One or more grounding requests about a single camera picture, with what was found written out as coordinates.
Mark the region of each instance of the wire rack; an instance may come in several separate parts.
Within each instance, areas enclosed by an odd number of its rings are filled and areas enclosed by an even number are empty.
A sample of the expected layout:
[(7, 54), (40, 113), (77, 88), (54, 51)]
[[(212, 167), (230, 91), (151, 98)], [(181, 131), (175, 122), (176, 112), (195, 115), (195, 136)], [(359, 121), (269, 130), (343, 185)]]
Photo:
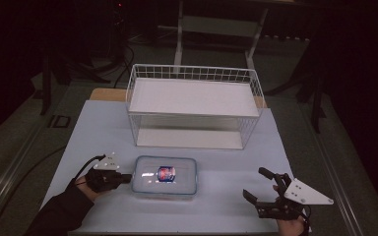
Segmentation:
[[(175, 79), (175, 80), (191, 80), (191, 81), (206, 81), (217, 83), (239, 83), (248, 84), (251, 88), (256, 107), (259, 111), (259, 116), (263, 108), (266, 107), (262, 89), (257, 77), (257, 73), (254, 70), (249, 69), (237, 69), (237, 68), (221, 68), (221, 67), (199, 67), (199, 66), (170, 66), (170, 65), (147, 65), (136, 64), (133, 66), (129, 85), (127, 88), (126, 101), (127, 109), (133, 99), (134, 87), (138, 78), (145, 79)], [(138, 146), (140, 130), (147, 127), (144, 114), (133, 114), (129, 112), (132, 132), (134, 141)], [(259, 117), (217, 117), (217, 116), (181, 116), (170, 114), (150, 114), (151, 121), (155, 121), (156, 124), (162, 126), (170, 126), (170, 129), (175, 127), (187, 130), (219, 130), (220, 127), (211, 125), (210, 127), (204, 124), (223, 124), (223, 129), (235, 129), (239, 133), (240, 146), (244, 148), (249, 140), (251, 133), (253, 132)]]

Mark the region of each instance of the human hand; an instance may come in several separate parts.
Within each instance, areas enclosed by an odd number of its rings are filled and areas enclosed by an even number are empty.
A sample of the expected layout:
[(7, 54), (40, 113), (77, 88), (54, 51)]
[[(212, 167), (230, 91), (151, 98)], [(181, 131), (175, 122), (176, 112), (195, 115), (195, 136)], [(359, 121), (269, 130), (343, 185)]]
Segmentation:
[(90, 199), (92, 202), (94, 202), (96, 198), (98, 198), (98, 197), (106, 194), (107, 192), (109, 192), (109, 191), (100, 192), (100, 193), (94, 192), (87, 185), (85, 176), (82, 176), (82, 177), (78, 178), (76, 180), (75, 184), (76, 184), (76, 187), (78, 187), (78, 189), (81, 190), (82, 193), (84, 193), (88, 197), (88, 199)]
[[(273, 189), (277, 191), (278, 186), (274, 185)], [(305, 229), (302, 216), (292, 220), (277, 219), (276, 223), (278, 224), (279, 235), (281, 236), (298, 236)]]

